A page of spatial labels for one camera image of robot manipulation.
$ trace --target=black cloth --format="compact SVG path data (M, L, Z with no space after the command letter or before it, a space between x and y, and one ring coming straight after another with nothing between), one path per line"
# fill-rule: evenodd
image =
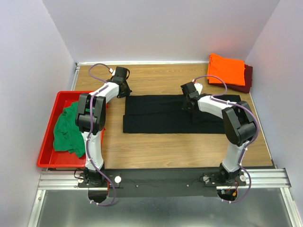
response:
M231 102L240 96L216 97ZM181 107L183 95L128 96L123 116L124 133L217 133L223 134L223 120L210 113L188 112Z

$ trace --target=gray wall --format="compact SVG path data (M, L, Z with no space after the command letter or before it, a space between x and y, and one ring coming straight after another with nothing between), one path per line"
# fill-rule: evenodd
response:
M286 167L303 215L303 2L281 0L252 48L252 96L274 162Z
M245 59L279 0L43 0L84 61Z
M41 0L1 2L0 19L0 226L22 227L53 102L70 86L74 64Z

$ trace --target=wooden surface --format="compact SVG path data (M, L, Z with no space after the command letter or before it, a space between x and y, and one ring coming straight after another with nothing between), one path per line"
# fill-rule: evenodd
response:
M207 66L191 64L124 67L131 71L127 80L133 91L131 95L138 96L182 94L180 86L206 74ZM103 85L101 81L88 75L89 67L80 67L75 90L96 90ZM91 72L103 79L111 77L103 66L97 66ZM223 92L223 88L208 85L205 78L198 82L203 84L204 93ZM228 90L227 94L240 95L255 113L249 94L232 90ZM102 144L106 168L210 167L219 166L225 157L228 140L224 134L127 134L123 133L124 113L125 98L113 98L107 109ZM272 165L262 132L249 146L243 165Z

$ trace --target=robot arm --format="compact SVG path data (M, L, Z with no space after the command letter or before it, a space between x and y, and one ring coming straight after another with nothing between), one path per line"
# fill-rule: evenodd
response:
M122 98L128 96L131 90L126 82L128 69L117 67L112 73L112 78L107 80L101 88L89 94L83 93L79 97L78 109L76 114L76 125L82 133L83 139L86 142L90 131L90 99L93 98L93 130L88 141L89 154L93 158L93 162L98 169L102 169L104 161L101 155L101 132L106 120L106 104L114 97ZM86 151L85 168L95 171Z
M200 90L198 89L200 86L202 85L193 82L181 86L186 97L182 108L188 111L198 109L223 119L229 146L225 159L220 164L218 177L220 183L227 183L239 175L244 148L257 131L256 122L250 114L239 108L240 105L251 111L247 102L241 101L236 104L214 101L210 95L200 95L197 91Z

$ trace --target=orange cloth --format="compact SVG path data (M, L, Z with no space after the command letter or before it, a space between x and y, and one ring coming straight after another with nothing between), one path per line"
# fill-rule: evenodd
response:
M238 86L245 86L244 80L244 61L222 58L217 54L210 54L208 75L213 75L221 78L227 84L235 84ZM216 78L207 77L209 83L222 84Z

